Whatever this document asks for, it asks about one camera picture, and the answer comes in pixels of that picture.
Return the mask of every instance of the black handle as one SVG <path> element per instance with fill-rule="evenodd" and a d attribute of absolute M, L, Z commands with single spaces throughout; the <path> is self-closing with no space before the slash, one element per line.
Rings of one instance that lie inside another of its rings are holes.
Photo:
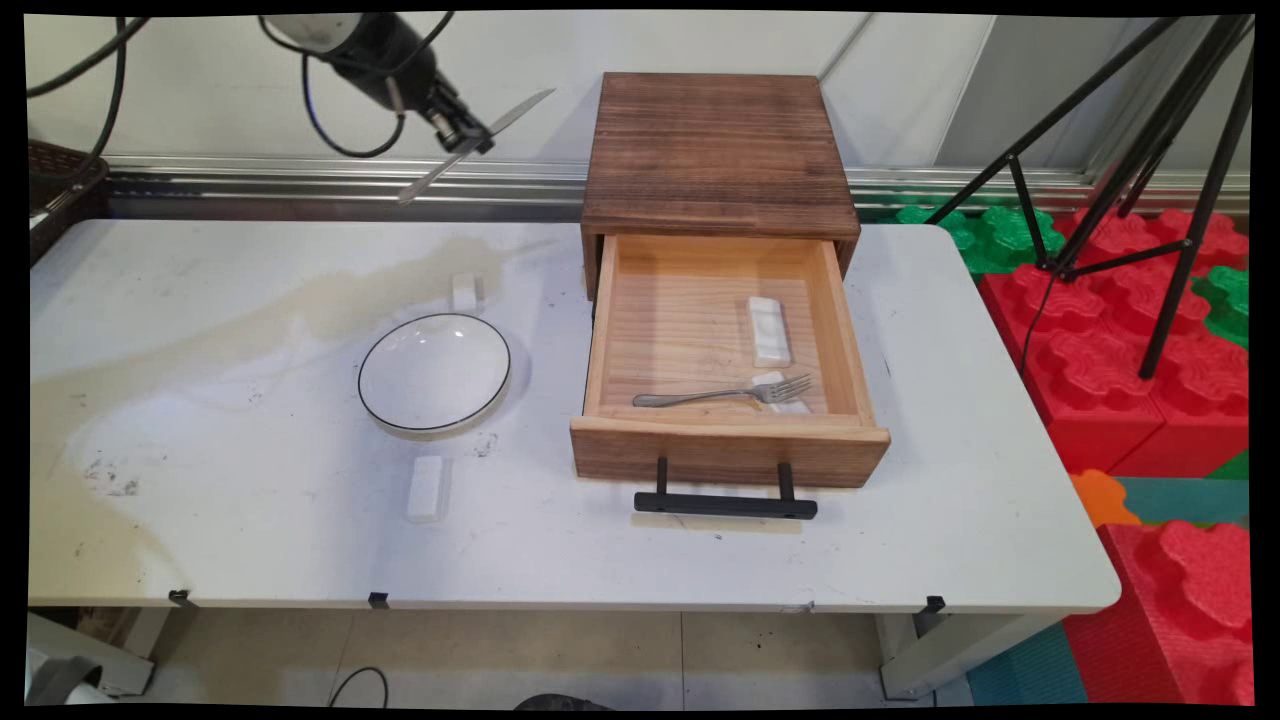
<path fill-rule="evenodd" d="M 796 500 L 791 483 L 791 464 L 778 464 L 778 500 L 771 497 L 724 497 L 718 495 L 681 495 L 667 492 L 667 459 L 658 459 L 658 492 L 637 492 L 637 512 L 680 512 L 684 515 L 731 515 L 736 518 L 788 518 L 812 520 L 818 503 Z"/>

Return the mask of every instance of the basket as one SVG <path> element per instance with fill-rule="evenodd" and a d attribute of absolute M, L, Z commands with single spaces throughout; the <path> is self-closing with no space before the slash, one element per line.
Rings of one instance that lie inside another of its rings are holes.
<path fill-rule="evenodd" d="M 38 140 L 27 141 L 27 169 L 29 173 L 68 173 L 74 170 L 86 156 L 84 152 Z M 45 252 L 49 252 L 49 249 L 58 242 L 67 228 L 81 220 L 108 215 L 106 186 L 102 183 L 106 170 L 106 163 L 99 158 L 74 182 L 46 181 L 31 174 L 27 176 L 31 215 L 56 201 L 54 211 L 31 228 L 32 266 L 45 256 Z M 65 197 L 60 197 L 63 193 L 67 193 Z"/>

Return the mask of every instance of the wooden drawer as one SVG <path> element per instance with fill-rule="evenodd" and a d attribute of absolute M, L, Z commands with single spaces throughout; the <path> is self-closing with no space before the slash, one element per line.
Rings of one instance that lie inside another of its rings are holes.
<path fill-rule="evenodd" d="M 632 407 L 641 393 L 748 387 L 748 297 L 782 304 L 792 365 L 809 373 L 809 415 L 749 396 Z M 652 480 L 861 487 L 888 447 L 876 427 L 831 242 L 787 238 L 607 236 L 582 416 L 570 421 L 577 474 Z"/>

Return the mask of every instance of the white eraser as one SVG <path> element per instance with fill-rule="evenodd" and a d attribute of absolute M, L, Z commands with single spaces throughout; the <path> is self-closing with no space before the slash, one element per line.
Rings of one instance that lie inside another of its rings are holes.
<path fill-rule="evenodd" d="M 759 386 L 764 383 L 781 383 L 786 378 L 782 377 L 782 373 L 777 370 L 771 370 L 768 373 L 764 373 L 763 375 L 755 375 L 754 378 L 751 378 L 751 384 Z M 791 400 L 786 400 L 782 402 L 768 402 L 762 405 L 767 405 L 769 410 L 773 410 L 780 415 L 808 415 L 810 413 L 809 406 L 805 405 L 804 401 L 800 400 L 799 397 L 794 397 Z"/>
<path fill-rule="evenodd" d="M 476 277 L 471 273 L 453 275 L 453 311 L 476 311 Z"/>
<path fill-rule="evenodd" d="M 782 304 L 769 297 L 751 296 L 746 301 L 751 315 L 751 337 L 755 341 L 756 368 L 788 368 L 791 348 L 787 328 L 782 322 Z"/>
<path fill-rule="evenodd" d="M 413 478 L 408 486 L 410 523 L 430 523 L 444 514 L 444 459 L 439 455 L 424 455 L 413 460 Z"/>

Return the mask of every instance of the black rim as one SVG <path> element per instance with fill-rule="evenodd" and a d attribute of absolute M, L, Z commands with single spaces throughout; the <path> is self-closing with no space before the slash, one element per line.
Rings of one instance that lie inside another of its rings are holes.
<path fill-rule="evenodd" d="M 416 323 L 419 320 L 425 320 L 428 318 L 442 318 L 442 316 L 458 316 L 458 318 L 467 318 L 470 320 L 475 320 L 477 323 L 488 325 L 488 328 L 490 331 L 493 331 L 494 334 L 498 336 L 498 340 L 502 341 L 502 348 L 507 352 L 507 372 L 503 373 L 502 382 L 498 383 L 498 389 L 494 391 L 493 396 L 489 400 L 484 401 L 484 405 L 481 405 L 480 409 L 476 410 L 475 413 L 467 415 L 466 418 L 462 418 L 460 420 L 454 420 L 452 423 L 445 423 L 443 425 L 434 425 L 434 427 L 430 427 L 430 428 L 411 428 L 411 427 L 406 427 L 406 425 L 397 425 L 396 423 L 392 423 L 392 421 L 388 421 L 388 420 L 383 419 L 381 415 L 379 415 L 378 413 L 374 413 L 374 409 L 370 407 L 367 402 L 365 402 L 365 388 L 361 387 L 361 382 L 360 382 L 361 378 L 365 377 L 365 364 L 369 363 L 369 356 L 374 354 L 374 350 L 378 350 L 378 346 L 381 345 L 384 340 L 387 340 L 392 333 L 394 333 L 396 331 L 403 328 L 404 325 L 411 325 L 411 324 L 413 324 L 413 323 Z M 475 418 L 480 413 L 484 413 L 484 410 L 486 407 L 489 407 L 490 405 L 493 405 L 493 401 L 499 395 L 502 395 L 502 389 L 504 387 L 507 387 L 507 380 L 508 379 L 511 379 L 511 346 L 507 345 L 507 338 L 502 337 L 502 333 L 498 332 L 498 328 L 493 327 L 492 323 L 488 323 L 485 320 L 481 320 L 480 318 L 476 318 L 475 315 L 467 315 L 467 314 L 463 314 L 463 313 L 431 313 L 430 315 L 422 315 L 420 318 L 413 318 L 412 320 L 406 320 L 406 322 L 396 325 L 394 328 L 387 331 L 387 333 L 383 334 L 383 337 L 378 338 L 378 342 L 375 342 L 374 346 L 369 348 L 369 352 L 365 354 L 365 359 L 360 361 L 360 373 L 356 375 L 356 395 L 360 396 L 360 404 L 365 406 L 365 410 L 369 411 L 369 414 L 372 415 L 379 423 L 383 423 L 384 425 L 390 427 L 390 428 L 396 428 L 398 430 L 410 430 L 410 432 L 421 433 L 421 432 L 426 432 L 426 430 L 443 430 L 444 428 L 452 428 L 454 425 L 461 425 L 462 423 L 466 423 L 467 420 L 470 420 L 471 418 Z"/>

